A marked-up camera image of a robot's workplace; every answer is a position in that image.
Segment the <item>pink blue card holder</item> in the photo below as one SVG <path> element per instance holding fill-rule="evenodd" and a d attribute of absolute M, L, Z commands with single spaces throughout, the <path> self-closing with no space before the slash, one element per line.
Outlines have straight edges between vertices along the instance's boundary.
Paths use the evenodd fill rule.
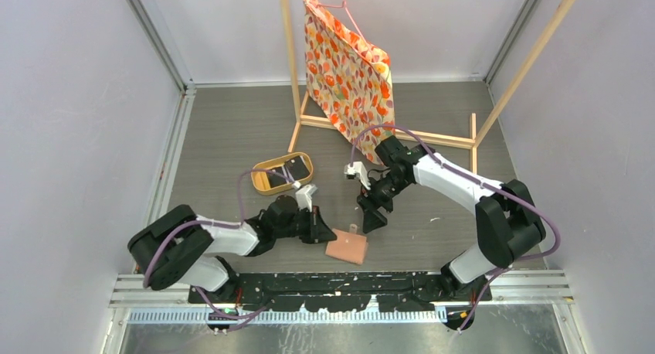
<path fill-rule="evenodd" d="M 368 252 L 367 237 L 359 232 L 359 226 L 352 223 L 348 230 L 332 229 L 336 240 L 329 241 L 325 255 L 350 264 L 363 265 Z"/>

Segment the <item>yellow oval card tray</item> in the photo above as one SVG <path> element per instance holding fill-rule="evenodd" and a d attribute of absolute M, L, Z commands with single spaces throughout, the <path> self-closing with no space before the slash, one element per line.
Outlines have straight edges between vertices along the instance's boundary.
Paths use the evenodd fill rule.
<path fill-rule="evenodd" d="M 292 152 L 256 164 L 250 171 L 255 190 L 263 196 L 272 196 L 309 184 L 314 165 L 308 154 Z"/>

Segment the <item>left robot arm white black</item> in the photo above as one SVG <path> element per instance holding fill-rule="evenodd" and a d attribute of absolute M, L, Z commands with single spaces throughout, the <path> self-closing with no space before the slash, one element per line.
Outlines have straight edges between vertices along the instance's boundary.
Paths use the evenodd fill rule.
<path fill-rule="evenodd" d="M 237 283 L 223 254 L 256 257 L 285 238 L 316 244 L 338 237 L 318 206 L 300 206 L 294 197 L 282 195 L 240 223 L 200 216 L 189 205 L 176 206 L 132 236 L 127 250 L 143 272 L 145 288 L 161 291 L 183 283 L 226 303 L 236 296 Z"/>

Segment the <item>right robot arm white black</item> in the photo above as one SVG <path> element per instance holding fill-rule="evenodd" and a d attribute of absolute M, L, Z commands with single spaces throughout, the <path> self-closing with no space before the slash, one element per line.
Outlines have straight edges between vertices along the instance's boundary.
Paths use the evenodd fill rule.
<path fill-rule="evenodd" d="M 378 179 L 368 175 L 362 162 L 344 167 L 348 179 L 361 183 L 357 202 L 365 233 L 387 225 L 384 214 L 393 211 L 394 197 L 410 185 L 433 189 L 474 216 L 476 243 L 440 270 L 439 286 L 449 299 L 462 299 L 484 275 L 510 267 L 545 239 L 545 227 L 523 182 L 486 179 L 423 143 L 408 148 L 395 136 L 382 140 L 375 153 L 385 166 Z"/>

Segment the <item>orange floral fabric bag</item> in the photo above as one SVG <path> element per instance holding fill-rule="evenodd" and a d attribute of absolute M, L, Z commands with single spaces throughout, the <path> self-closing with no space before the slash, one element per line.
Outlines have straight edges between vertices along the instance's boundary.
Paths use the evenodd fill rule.
<path fill-rule="evenodd" d="M 390 58 L 319 0 L 303 0 L 307 90 L 331 126 L 372 163 L 376 145 L 395 132 Z"/>

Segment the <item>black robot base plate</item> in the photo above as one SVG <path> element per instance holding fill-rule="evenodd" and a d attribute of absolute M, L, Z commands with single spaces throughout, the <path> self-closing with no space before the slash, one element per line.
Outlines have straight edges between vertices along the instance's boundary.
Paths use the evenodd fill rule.
<path fill-rule="evenodd" d="M 363 311 L 376 302 L 382 312 L 430 311 L 437 302 L 471 305 L 477 297 L 488 301 L 485 277 L 457 285 L 441 274 L 426 271 L 339 273 L 241 273 L 216 292 L 199 294 L 191 288 L 192 304 L 239 305 L 248 311 Z"/>

